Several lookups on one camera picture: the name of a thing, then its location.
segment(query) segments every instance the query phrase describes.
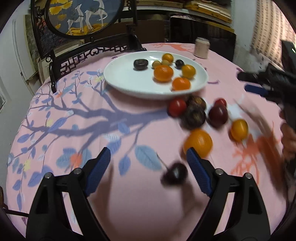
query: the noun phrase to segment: plaid curtain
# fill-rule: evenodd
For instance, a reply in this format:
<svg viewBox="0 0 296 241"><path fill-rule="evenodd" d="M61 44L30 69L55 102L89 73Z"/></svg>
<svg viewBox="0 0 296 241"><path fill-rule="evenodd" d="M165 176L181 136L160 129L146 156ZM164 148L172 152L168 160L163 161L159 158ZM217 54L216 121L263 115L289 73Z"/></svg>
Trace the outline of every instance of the plaid curtain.
<svg viewBox="0 0 296 241"><path fill-rule="evenodd" d="M282 66L281 39L295 44L296 35L288 20L272 0L257 0L251 47Z"/></svg>

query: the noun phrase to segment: hand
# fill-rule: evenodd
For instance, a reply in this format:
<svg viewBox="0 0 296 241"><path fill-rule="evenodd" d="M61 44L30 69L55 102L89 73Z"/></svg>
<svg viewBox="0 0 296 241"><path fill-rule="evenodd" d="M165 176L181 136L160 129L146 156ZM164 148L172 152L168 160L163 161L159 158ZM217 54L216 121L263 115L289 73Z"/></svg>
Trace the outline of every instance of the hand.
<svg viewBox="0 0 296 241"><path fill-rule="evenodd" d="M282 119L284 119L284 113L282 111L279 116ZM295 158L296 133L287 123L283 123L281 125L281 131L283 133L283 137L281 139L281 142L284 147L283 148L283 155L287 161L290 161Z"/></svg>

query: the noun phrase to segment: pink tablecloth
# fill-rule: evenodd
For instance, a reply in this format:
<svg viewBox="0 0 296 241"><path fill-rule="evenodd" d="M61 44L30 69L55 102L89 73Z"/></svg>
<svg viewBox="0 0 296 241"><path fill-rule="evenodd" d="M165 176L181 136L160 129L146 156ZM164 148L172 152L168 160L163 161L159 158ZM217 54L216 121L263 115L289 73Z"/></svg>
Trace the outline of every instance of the pink tablecloth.
<svg viewBox="0 0 296 241"><path fill-rule="evenodd" d="M209 58L204 60L193 56L192 44L144 46L147 50L181 54L200 63L210 80L199 95L208 105L223 97L232 118L246 118L250 136L244 145L230 141L230 123L220 131L208 124L203 126L213 139L208 160L229 174L242 175L248 171L253 174L273 231L286 207L283 195L273 184L277 179L274 159L279 159L274 150L279 150L281 136L278 107L259 96L246 94L243 83L236 78L239 68L214 52L210 51ZM209 199L200 191L191 171L183 186L162 186L160 177L165 169L155 153L167 165L181 160L181 147L188 132L181 129L177 119L167 115L166 102L129 97L105 84L104 68L119 55L104 53L88 59L59 80L55 94L50 90L49 80L38 90L8 158L8 206L28 213L44 173L68 174L107 146L112 152L111 164L89 201L109 238L186 240ZM255 103L275 137L264 137L235 101ZM273 150L269 150L266 142L271 143ZM232 198L229 195L217 232L226 225ZM69 196L64 195L64 200L71 226L80 232ZM11 219L25 234L26 218L11 216Z"/></svg>

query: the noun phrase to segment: can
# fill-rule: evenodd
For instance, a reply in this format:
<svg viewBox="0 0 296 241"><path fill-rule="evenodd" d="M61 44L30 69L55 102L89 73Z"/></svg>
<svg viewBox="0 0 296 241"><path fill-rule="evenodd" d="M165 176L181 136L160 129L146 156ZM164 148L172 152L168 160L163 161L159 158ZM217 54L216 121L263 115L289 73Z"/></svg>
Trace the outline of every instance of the can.
<svg viewBox="0 0 296 241"><path fill-rule="evenodd" d="M204 38L197 38L195 40L194 55L199 58L207 58L210 48L210 42Z"/></svg>

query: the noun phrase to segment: floral tablecloth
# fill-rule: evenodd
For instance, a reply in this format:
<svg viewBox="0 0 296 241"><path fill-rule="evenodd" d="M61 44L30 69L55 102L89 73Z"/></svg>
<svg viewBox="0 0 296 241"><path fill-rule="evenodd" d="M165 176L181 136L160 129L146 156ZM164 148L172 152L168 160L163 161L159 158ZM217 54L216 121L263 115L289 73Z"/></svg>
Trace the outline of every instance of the floral tablecloth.
<svg viewBox="0 0 296 241"><path fill-rule="evenodd" d="M159 43L144 47L181 54L200 63L209 74L209 82L198 94L208 106L218 97L225 98L231 119L247 120L250 135L243 145L231 142L230 121L219 131L207 123L203 125L213 139L208 160L228 174L253 174L273 231L286 208L277 172L281 148L278 107L246 93L243 83L236 78L240 69L212 51L208 59L199 59L192 54L193 44ZM187 165L181 149L188 131L180 127L178 119L168 116L167 102L129 97L105 83L105 66L122 54L102 53L89 58L58 81L55 94L50 90L49 79L38 90L8 157L8 206L28 213L46 172L56 176L68 174L83 167L107 146L111 163L89 202L110 240L186 240L209 198L200 191L191 171L183 186L162 186L160 178L165 168L156 153L167 165L176 160ZM271 134L265 136L237 103L255 103ZM70 224L79 233L69 195L63 196ZM229 194L217 232L226 226L232 199ZM25 235L27 219L11 219Z"/></svg>

